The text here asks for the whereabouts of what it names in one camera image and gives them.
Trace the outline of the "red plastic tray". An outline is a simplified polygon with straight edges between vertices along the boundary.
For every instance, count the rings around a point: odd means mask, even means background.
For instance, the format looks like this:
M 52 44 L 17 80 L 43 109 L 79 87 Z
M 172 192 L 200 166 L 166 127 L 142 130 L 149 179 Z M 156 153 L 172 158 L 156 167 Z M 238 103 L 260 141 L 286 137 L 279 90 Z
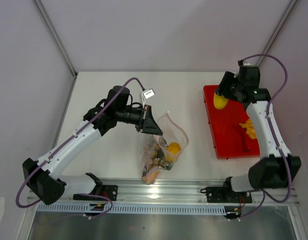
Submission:
M 213 146 L 218 159 L 258 157 L 257 140 L 249 138 L 250 152 L 245 152 L 239 123 L 245 123 L 248 116 L 242 104 L 229 100 L 225 108 L 216 109 L 213 104 L 216 85 L 203 87 L 204 102 L 207 111 L 208 124 L 211 129 Z

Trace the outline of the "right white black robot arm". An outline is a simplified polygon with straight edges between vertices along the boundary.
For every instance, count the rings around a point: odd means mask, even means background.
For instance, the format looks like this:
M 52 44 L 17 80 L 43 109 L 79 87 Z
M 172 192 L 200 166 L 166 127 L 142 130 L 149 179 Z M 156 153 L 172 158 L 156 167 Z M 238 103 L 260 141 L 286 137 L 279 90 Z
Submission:
M 260 160 L 248 173 L 228 177 L 228 186 L 222 196 L 233 202 L 240 192 L 265 189 L 287 189 L 290 195 L 292 181 L 301 167 L 301 160 L 286 146 L 273 114 L 273 97 L 260 88 L 260 70 L 257 66 L 241 65 L 237 74 L 225 72 L 215 95 L 240 103 L 250 118 L 258 141 Z

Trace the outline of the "yellow toy pepper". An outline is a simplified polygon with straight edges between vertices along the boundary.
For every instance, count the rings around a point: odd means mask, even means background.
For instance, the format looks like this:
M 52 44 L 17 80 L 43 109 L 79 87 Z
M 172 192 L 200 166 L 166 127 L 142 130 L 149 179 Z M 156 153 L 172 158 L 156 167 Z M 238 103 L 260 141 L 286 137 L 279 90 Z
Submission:
M 213 104 L 214 104 L 214 107 L 217 110 L 221 110 L 221 109 L 225 108 L 227 103 L 228 103 L 228 99 L 227 98 L 225 98 L 222 95 L 218 95 L 216 93 L 214 94 L 214 96 L 213 96 Z

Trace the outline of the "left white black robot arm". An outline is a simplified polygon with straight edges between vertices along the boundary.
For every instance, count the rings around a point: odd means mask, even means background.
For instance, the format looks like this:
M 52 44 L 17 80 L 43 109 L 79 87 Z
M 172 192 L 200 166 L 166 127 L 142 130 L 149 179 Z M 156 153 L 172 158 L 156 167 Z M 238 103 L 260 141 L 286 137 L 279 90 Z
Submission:
M 66 140 L 37 160 L 28 158 L 23 162 L 24 185 L 44 204 L 51 205 L 70 187 L 61 179 L 69 163 L 118 122 L 134 125 L 139 133 L 161 136 L 163 132 L 153 118 L 152 108 L 145 104 L 154 95 L 151 88 L 143 90 L 141 102 L 133 107 L 128 103 L 132 98 L 128 88 L 119 85 L 111 88 L 105 99 L 88 110 Z

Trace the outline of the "red toy chili pepper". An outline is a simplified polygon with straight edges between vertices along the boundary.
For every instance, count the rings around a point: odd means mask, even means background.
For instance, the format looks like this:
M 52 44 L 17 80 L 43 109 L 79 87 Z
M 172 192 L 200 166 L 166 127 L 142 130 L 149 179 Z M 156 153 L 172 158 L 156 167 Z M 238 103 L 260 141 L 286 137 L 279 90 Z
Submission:
M 239 128 L 239 130 L 240 130 L 240 133 L 241 133 L 241 136 L 242 136 L 242 145 L 243 145 L 244 151 L 249 153 L 250 152 L 250 146 L 249 146 L 249 142 L 248 142 L 249 137 L 246 134 L 244 128 Z

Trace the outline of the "aluminium mounting rail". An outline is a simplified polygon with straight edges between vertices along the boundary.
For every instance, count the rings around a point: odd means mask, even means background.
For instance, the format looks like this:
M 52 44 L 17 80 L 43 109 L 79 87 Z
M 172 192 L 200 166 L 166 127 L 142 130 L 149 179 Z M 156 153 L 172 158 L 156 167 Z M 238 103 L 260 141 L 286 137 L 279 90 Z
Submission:
M 222 187 L 223 180 L 174 180 L 157 179 L 153 184 L 144 184 L 140 179 L 101 179 L 103 185 L 117 185 L 116 203 L 129 204 L 168 204 L 195 205 L 208 203 L 205 194 L 200 190 L 205 187 Z M 250 192 L 252 203 L 247 206 L 259 205 L 263 193 Z M 234 203 L 209 203 L 211 205 L 234 205 Z M 283 203 L 278 203 L 266 196 L 263 206 L 300 206 L 296 191 L 291 190 L 290 197 Z

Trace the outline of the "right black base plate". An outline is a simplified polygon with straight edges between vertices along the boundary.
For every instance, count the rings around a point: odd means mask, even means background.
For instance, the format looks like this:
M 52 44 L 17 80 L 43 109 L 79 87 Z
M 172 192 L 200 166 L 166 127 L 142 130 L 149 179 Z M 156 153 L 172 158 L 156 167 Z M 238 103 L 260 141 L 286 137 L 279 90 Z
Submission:
M 252 203 L 251 194 L 246 191 L 235 192 L 225 187 L 210 186 L 200 190 L 201 194 L 205 194 L 208 203 Z

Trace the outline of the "longan bunch with leaves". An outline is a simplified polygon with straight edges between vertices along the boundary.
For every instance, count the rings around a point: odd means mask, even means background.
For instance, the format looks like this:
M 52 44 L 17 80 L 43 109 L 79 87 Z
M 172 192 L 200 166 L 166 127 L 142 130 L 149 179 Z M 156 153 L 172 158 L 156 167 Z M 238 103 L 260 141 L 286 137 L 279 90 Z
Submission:
M 142 168 L 143 172 L 169 171 L 173 168 L 174 162 L 165 153 L 165 148 L 161 147 L 156 141 L 149 141 L 143 147 Z

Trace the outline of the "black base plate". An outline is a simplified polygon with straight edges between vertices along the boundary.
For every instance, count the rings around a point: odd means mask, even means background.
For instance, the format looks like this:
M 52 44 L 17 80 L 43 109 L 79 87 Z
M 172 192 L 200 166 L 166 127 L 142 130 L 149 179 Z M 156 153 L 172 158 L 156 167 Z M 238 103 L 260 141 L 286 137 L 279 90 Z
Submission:
M 252 203 L 251 194 L 246 191 L 235 192 L 225 187 L 210 186 L 200 190 L 201 194 L 205 194 L 208 203 Z
M 96 185 L 89 193 L 90 195 L 103 196 L 111 201 L 117 200 L 118 186 L 117 185 Z M 104 199 L 94 196 L 85 196 L 83 194 L 75 194 L 73 200 L 76 201 L 103 201 Z

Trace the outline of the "yellow toy ginger root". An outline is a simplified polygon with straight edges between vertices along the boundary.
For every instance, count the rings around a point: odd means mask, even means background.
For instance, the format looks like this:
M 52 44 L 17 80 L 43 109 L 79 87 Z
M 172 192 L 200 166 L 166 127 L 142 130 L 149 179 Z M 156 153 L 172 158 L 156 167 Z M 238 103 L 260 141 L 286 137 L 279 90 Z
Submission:
M 257 139 L 256 131 L 254 129 L 254 125 L 251 119 L 247 119 L 245 123 L 239 123 L 239 126 L 242 129 L 245 129 L 245 133 L 248 135 L 250 139 Z

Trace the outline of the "aluminium frame post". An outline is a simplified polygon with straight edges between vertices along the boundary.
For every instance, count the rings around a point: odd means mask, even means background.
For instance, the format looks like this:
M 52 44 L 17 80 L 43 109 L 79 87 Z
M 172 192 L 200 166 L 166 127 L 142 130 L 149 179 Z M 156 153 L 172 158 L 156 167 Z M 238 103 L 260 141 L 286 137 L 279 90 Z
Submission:
M 75 79 L 78 75 L 77 71 L 75 70 L 75 67 L 72 63 L 72 61 L 69 58 L 69 55 L 65 49 L 65 46 L 54 26 L 52 23 L 52 20 L 45 9 L 45 6 L 41 0 L 32 0 L 32 3 L 41 18 L 49 36 L 51 37 L 51 40 L 53 41 L 59 55 L 61 56 L 62 60 L 64 61 L 67 69 L 69 70 L 71 76 Z
M 274 27 L 268 41 L 265 44 L 265 47 L 262 50 L 263 55 L 269 55 L 276 42 L 278 41 L 283 30 L 287 26 L 293 12 L 296 10 L 297 5 L 300 3 L 300 0 L 289 0 L 287 6 L 285 7 L 282 15 L 279 17 L 277 24 Z

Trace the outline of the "toy ham slice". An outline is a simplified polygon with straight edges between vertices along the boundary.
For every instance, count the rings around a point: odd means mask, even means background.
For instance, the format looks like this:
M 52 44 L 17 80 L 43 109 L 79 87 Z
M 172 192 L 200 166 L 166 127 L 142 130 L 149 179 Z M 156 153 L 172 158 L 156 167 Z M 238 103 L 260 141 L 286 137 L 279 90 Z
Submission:
M 156 178 L 159 175 L 159 171 L 153 172 L 143 172 L 142 174 L 142 182 L 146 185 L 150 185 L 155 182 Z

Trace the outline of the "small yellow toy mango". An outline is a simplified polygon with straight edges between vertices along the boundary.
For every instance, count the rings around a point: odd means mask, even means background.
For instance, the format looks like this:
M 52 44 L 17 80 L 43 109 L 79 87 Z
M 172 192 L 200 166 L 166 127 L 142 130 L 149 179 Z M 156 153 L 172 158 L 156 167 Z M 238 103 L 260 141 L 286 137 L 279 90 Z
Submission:
M 167 154 L 169 157 L 174 158 L 178 153 L 181 152 L 181 146 L 177 142 L 172 142 L 168 147 L 167 147 Z

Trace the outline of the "clear pink zip top bag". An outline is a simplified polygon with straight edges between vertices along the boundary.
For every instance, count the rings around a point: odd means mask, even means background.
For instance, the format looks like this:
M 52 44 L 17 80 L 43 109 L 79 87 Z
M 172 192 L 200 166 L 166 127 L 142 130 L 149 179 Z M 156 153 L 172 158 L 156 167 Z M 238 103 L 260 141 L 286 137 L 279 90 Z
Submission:
M 171 170 L 189 143 L 187 133 L 172 120 L 169 111 L 158 119 L 158 126 L 163 135 L 148 136 L 142 149 L 142 182 L 147 185 L 161 172 Z

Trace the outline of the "right aluminium frame post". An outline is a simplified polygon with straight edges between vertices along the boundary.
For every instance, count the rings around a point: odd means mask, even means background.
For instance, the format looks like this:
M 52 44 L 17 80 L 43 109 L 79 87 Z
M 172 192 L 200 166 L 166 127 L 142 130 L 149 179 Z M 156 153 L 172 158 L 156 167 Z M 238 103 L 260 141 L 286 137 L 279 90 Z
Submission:
M 300 3 L 300 0 L 289 0 L 287 6 L 285 7 L 282 15 L 279 17 L 277 24 L 274 27 L 268 41 L 265 44 L 265 47 L 262 50 L 263 55 L 269 55 L 276 42 L 278 41 L 283 30 L 287 26 L 293 12 L 296 10 L 297 5 Z

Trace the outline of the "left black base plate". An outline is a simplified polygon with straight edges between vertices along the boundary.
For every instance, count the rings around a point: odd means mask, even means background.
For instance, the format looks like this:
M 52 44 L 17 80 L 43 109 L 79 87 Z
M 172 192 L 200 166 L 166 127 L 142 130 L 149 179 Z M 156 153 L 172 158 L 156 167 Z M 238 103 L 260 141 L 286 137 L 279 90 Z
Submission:
M 117 185 L 96 185 L 89 193 L 90 195 L 103 196 L 111 201 L 117 200 L 118 186 Z M 104 199 L 94 196 L 85 196 L 83 194 L 75 194 L 73 200 L 76 201 L 103 201 Z

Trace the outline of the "left aluminium frame post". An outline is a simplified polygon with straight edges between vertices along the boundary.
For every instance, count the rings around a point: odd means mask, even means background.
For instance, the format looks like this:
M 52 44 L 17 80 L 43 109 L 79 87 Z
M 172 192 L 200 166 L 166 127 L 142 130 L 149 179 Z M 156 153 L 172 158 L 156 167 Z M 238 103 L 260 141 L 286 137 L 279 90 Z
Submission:
M 61 56 L 62 60 L 64 61 L 67 69 L 69 70 L 71 76 L 75 79 L 78 75 L 77 71 L 75 70 L 75 67 L 72 63 L 72 61 L 69 58 L 69 55 L 65 49 L 65 46 L 54 26 L 52 23 L 52 20 L 45 9 L 45 6 L 41 0 L 32 0 L 32 3 L 41 18 L 49 36 L 51 37 L 51 40 L 53 41 L 59 55 Z

